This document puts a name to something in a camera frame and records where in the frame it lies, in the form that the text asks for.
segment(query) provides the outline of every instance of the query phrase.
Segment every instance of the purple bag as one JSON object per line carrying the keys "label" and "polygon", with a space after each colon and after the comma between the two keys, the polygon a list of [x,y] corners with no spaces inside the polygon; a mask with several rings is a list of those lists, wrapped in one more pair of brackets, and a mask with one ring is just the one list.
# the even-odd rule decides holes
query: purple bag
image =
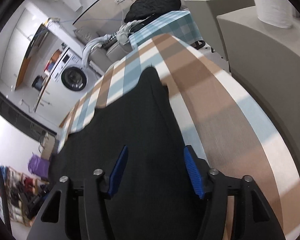
{"label": "purple bag", "polygon": [[32,153],[32,157],[28,162],[28,171],[31,174],[37,175],[41,178],[48,178],[50,162],[40,158],[38,155]]}

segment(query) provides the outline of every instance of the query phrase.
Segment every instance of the washing machine door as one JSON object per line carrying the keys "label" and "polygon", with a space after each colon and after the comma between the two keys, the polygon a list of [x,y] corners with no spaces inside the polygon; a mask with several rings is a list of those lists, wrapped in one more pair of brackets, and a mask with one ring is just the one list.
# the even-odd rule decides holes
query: washing machine door
{"label": "washing machine door", "polygon": [[66,88],[81,91],[87,85],[87,76],[80,68],[70,66],[62,72],[61,81]]}

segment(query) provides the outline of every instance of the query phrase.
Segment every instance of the washing machine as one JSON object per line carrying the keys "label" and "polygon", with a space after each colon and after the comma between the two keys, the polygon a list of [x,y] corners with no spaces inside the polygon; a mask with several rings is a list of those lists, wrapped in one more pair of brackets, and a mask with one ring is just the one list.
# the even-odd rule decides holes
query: washing machine
{"label": "washing machine", "polygon": [[51,75],[50,82],[55,82],[56,92],[70,107],[89,92],[101,77],[91,67],[82,67],[81,63],[82,59],[67,48]]}

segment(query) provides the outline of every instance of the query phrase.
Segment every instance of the white cloth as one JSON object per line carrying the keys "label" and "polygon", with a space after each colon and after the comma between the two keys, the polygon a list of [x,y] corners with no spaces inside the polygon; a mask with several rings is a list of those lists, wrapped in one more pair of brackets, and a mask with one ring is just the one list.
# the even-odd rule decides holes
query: white cloth
{"label": "white cloth", "polygon": [[111,37],[110,34],[106,34],[103,37],[95,38],[87,43],[87,45],[84,47],[83,53],[82,53],[82,67],[88,68],[88,66],[89,66],[88,58],[89,58],[91,49],[94,46],[101,48],[102,44],[105,43],[106,41],[108,41],[110,39],[110,37]]}
{"label": "white cloth", "polygon": [[134,20],[122,25],[117,32],[117,41],[122,45],[127,44],[129,42],[130,29],[142,21],[144,20]]}

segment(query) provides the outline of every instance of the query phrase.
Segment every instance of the blue gripper pad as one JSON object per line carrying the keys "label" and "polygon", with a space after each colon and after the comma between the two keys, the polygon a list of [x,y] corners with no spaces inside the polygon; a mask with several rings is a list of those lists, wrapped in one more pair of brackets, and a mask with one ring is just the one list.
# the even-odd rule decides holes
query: blue gripper pad
{"label": "blue gripper pad", "polygon": [[203,188],[203,178],[196,166],[191,153],[189,152],[188,147],[186,146],[183,150],[183,155],[185,159],[186,168],[191,180],[192,187],[194,192],[199,196],[200,199],[204,198],[204,188]]}
{"label": "blue gripper pad", "polygon": [[123,172],[127,165],[128,156],[128,147],[124,146],[109,177],[108,194],[110,197],[113,197],[114,194],[118,192]]}

